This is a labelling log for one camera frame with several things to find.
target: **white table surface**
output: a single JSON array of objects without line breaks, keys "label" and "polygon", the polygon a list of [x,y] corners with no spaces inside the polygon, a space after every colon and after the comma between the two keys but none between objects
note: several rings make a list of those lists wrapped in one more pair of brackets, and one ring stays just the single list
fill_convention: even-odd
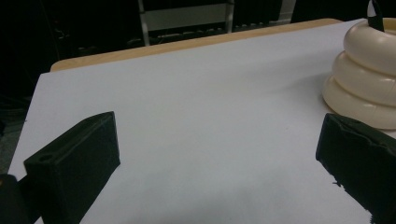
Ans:
[{"label": "white table surface", "polygon": [[369,223],[315,160],[322,85],[357,22],[43,74],[9,173],[112,110],[121,166],[81,223]]}]

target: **chair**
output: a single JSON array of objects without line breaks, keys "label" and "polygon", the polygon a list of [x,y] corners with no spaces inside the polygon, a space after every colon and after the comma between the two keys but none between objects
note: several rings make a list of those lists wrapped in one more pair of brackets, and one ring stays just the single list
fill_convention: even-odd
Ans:
[{"label": "chair", "polygon": [[143,0],[138,0],[143,39],[149,46],[149,32],[225,22],[225,30],[230,33],[233,29],[234,0],[227,0],[224,4],[205,5],[198,7],[178,7],[145,11]]}]

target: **white ring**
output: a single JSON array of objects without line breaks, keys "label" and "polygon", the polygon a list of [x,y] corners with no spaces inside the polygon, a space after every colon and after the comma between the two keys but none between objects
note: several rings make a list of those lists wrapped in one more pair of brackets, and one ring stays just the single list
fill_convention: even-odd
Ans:
[{"label": "white ring", "polygon": [[323,99],[336,113],[360,120],[377,129],[396,129],[396,107],[376,105],[344,90],[329,77],[323,88]]},{"label": "white ring", "polygon": [[396,106],[396,77],[360,66],[345,52],[335,58],[332,74],[345,90],[377,104]]},{"label": "white ring", "polygon": [[344,38],[346,54],[356,63],[396,76],[396,19],[385,18],[388,33],[370,27],[367,21],[352,26]]}]

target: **white paper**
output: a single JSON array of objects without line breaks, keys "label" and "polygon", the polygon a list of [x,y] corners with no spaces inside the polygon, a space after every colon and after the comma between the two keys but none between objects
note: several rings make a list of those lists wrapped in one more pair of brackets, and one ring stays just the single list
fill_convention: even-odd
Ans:
[{"label": "white paper", "polygon": [[368,223],[315,160],[322,85],[357,22],[44,74],[10,173],[115,111],[121,166],[81,223]]}]

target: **wooden table edge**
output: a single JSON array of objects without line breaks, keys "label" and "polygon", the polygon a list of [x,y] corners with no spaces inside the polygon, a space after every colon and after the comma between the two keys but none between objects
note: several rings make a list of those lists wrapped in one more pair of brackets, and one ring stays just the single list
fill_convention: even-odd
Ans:
[{"label": "wooden table edge", "polygon": [[77,68],[82,66],[94,65],[99,63],[110,63],[121,60],[127,60],[132,58],[138,58],[143,56],[149,56],[153,54],[160,54],[180,49],[192,49],[207,45],[213,45],[218,43],[224,43],[234,40],[241,40],[262,35],[274,35],[279,33],[286,33],[292,31],[298,31],[303,29],[315,28],[319,26],[336,24],[341,21],[335,19],[320,19],[315,21],[303,21],[297,23],[290,23],[279,26],[265,27],[261,29],[235,32],[225,35],[212,35],[202,38],[195,38],[189,40],[183,40],[178,42],[172,42],[161,45],[154,45],[148,47],[142,47],[137,49],[125,49],[119,51],[113,51],[108,53],[90,55],[85,57],[71,58],[61,60],[52,65],[50,71],[60,71],[70,68]]}]

